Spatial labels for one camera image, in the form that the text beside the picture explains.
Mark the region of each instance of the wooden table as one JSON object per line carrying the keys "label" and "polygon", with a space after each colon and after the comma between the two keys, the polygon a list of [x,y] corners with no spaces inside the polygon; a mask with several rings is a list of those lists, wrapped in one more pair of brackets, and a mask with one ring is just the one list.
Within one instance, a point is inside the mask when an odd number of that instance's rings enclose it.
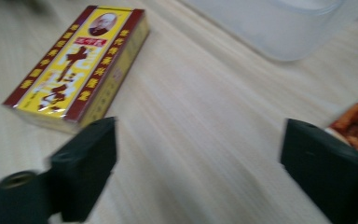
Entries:
{"label": "wooden table", "polygon": [[[0,179],[48,169],[72,135],[1,103],[90,0],[0,0]],[[107,117],[119,162],[89,223],[328,223],[279,163],[285,120],[325,127],[358,99],[358,20],[308,58],[266,60],[180,1],[117,0],[151,26]],[[54,217],[53,223],[59,223]]]}

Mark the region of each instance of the black plastic piece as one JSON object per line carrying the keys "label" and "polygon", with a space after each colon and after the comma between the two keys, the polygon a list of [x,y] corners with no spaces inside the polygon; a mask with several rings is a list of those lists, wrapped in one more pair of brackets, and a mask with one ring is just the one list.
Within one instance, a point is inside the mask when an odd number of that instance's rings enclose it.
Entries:
{"label": "black plastic piece", "polygon": [[56,213],[64,222],[85,221],[116,162],[114,118],[91,123],[50,157],[47,172],[0,182],[0,224],[43,224]]}
{"label": "black plastic piece", "polygon": [[358,151],[316,126],[289,119],[281,162],[335,224],[358,219]]}

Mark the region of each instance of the plastic container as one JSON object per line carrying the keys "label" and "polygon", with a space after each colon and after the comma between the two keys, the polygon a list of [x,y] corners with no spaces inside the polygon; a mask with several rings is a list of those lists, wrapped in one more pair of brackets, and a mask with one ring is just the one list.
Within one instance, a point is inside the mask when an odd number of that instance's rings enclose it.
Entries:
{"label": "plastic container", "polygon": [[182,0],[278,61],[302,59],[358,18],[358,0]]}

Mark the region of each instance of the yellow label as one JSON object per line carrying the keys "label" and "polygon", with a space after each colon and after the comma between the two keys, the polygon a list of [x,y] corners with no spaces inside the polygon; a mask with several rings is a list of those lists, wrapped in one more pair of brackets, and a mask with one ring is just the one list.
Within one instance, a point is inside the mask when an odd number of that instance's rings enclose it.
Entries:
{"label": "yellow label", "polygon": [[110,10],[127,10],[127,11],[132,11],[132,8],[131,8],[131,7],[98,6],[98,8],[110,9]]}
{"label": "yellow label", "polygon": [[[131,11],[126,10],[97,8],[76,33],[65,33],[62,38],[67,37],[67,42],[60,40],[55,44],[62,50],[23,96],[17,108],[62,118],[80,89],[92,84],[85,82],[130,14]],[[56,53],[53,50],[48,52],[53,56]]]}
{"label": "yellow label", "polygon": [[131,62],[135,59],[142,43],[144,42],[148,33],[148,26],[146,19],[143,18],[138,26],[133,30],[133,34],[129,39],[129,43],[124,48],[123,53],[117,60],[110,75],[106,78],[97,97],[91,103],[89,110],[84,118],[81,120],[81,126],[85,127],[96,119],[103,116],[108,104],[112,102],[117,94],[118,88],[123,82],[128,70],[130,69]]}

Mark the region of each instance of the red and yellow box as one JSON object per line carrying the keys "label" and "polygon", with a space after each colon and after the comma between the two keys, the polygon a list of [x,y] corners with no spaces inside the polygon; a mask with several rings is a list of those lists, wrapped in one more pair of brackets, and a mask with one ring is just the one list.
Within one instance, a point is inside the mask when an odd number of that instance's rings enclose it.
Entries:
{"label": "red and yellow box", "polygon": [[87,7],[3,105],[77,133],[104,116],[148,33],[142,9]]}

